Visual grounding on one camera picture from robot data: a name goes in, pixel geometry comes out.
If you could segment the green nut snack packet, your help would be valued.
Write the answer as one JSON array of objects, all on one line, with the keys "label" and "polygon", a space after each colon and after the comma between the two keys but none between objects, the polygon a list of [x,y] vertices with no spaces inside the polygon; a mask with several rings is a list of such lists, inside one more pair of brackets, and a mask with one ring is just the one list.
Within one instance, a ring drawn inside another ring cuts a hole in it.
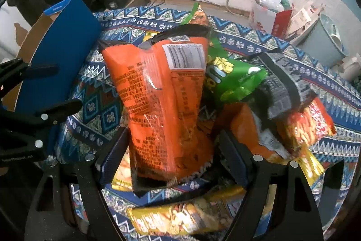
[{"label": "green nut snack packet", "polygon": [[184,18],[184,20],[181,21],[181,24],[199,24],[201,26],[210,26],[208,17],[198,2],[193,4],[190,13]]}]

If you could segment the blue cardboard box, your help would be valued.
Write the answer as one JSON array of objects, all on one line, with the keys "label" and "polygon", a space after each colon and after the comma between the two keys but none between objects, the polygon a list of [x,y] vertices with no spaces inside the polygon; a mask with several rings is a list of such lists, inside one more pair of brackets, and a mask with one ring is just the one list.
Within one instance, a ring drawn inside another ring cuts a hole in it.
[{"label": "blue cardboard box", "polygon": [[26,63],[42,67],[41,76],[16,83],[3,104],[8,110],[32,114],[65,101],[101,31],[83,0],[63,0],[46,9],[18,52]]}]

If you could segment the red orange snack packet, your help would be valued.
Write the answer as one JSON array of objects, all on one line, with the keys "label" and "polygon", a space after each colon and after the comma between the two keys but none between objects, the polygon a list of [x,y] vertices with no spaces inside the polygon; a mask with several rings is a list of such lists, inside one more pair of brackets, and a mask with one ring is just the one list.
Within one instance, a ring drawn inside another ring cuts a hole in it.
[{"label": "red orange snack packet", "polygon": [[294,157],[305,154],[308,148],[325,136],[335,135],[332,118],[318,97],[302,111],[295,111],[277,120],[277,131],[286,150]]}]

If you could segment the orange green snack bag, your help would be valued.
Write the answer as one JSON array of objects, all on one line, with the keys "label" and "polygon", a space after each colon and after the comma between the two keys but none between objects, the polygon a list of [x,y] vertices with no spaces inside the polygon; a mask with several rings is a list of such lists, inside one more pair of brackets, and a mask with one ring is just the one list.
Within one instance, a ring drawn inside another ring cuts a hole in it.
[{"label": "orange green snack bag", "polygon": [[238,142],[250,152],[271,163],[287,164],[291,156],[269,129],[262,128],[262,121],[244,102],[225,104],[216,124],[232,132]]}]

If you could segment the blue patterned tablecloth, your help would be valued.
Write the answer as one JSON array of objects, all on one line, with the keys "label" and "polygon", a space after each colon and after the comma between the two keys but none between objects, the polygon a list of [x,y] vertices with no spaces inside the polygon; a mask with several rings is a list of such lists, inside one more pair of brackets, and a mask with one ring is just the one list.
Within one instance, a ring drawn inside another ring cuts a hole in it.
[{"label": "blue patterned tablecloth", "polygon": [[[95,14],[102,26],[102,40],[130,41],[135,45],[152,32],[180,25],[187,16],[186,11],[160,7],[131,7]],[[324,137],[310,150],[325,169],[343,162],[343,177],[336,201],[326,202],[325,189],[330,181],[324,175],[311,189],[318,207],[326,214],[324,238],[344,239],[341,227],[360,195],[360,93],[338,74],[286,41],[215,16],[208,20],[230,58],[280,50],[326,107],[337,133]],[[60,163],[81,161],[95,153],[110,142],[122,119],[120,98],[96,45],[92,45],[80,70],[74,74],[70,97],[81,100],[83,105],[60,129],[55,146]]]}]

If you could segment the small yellow snack packet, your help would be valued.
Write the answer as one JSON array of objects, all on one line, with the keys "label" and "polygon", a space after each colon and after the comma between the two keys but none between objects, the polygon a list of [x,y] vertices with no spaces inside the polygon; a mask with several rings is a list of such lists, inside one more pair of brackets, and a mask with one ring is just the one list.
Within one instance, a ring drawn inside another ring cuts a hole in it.
[{"label": "small yellow snack packet", "polygon": [[309,186],[312,186],[324,174],[322,164],[307,147],[301,147],[294,155],[293,160],[301,167]]}]

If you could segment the small cardboard box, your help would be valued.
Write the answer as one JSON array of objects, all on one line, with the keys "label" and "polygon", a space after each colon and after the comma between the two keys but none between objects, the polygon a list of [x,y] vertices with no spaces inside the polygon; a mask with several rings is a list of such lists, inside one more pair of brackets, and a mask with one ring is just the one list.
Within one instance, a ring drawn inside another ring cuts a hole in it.
[{"label": "small cardboard box", "polygon": [[130,0],[125,8],[146,6],[150,0]]}]

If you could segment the light blue trash bin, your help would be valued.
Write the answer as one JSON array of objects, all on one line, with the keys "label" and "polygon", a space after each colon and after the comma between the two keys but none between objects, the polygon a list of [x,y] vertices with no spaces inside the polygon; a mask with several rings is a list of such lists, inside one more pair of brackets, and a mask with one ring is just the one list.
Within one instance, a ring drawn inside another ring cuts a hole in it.
[{"label": "light blue trash bin", "polygon": [[337,25],[324,13],[320,14],[313,29],[299,47],[328,68],[340,63],[349,55]]}]

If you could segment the black grey snack bag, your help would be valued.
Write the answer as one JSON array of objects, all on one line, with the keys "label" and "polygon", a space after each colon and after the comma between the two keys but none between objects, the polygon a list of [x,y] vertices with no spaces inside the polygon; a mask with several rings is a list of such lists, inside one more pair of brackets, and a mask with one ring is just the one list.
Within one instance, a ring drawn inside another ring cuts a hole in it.
[{"label": "black grey snack bag", "polygon": [[303,110],[316,97],[310,83],[303,80],[296,66],[281,53],[259,53],[247,62],[267,72],[266,78],[246,98],[262,119],[278,119]]}]

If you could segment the white red paper bag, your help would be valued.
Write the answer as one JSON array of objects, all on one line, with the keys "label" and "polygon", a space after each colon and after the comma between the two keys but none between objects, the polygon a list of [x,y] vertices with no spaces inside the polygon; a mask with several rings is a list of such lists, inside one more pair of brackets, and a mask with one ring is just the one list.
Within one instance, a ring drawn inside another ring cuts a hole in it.
[{"label": "white red paper bag", "polygon": [[254,0],[250,24],[254,29],[284,39],[293,10],[289,0]]}]

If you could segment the long yellow snack pack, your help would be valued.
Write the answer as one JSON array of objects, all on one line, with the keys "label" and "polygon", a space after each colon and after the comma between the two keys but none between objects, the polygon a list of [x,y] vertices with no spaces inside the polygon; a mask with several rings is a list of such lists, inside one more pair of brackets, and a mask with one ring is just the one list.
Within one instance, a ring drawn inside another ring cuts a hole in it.
[{"label": "long yellow snack pack", "polygon": [[244,196],[245,189],[234,186],[185,202],[131,207],[127,217],[141,235],[182,236],[221,231],[230,227]]}]

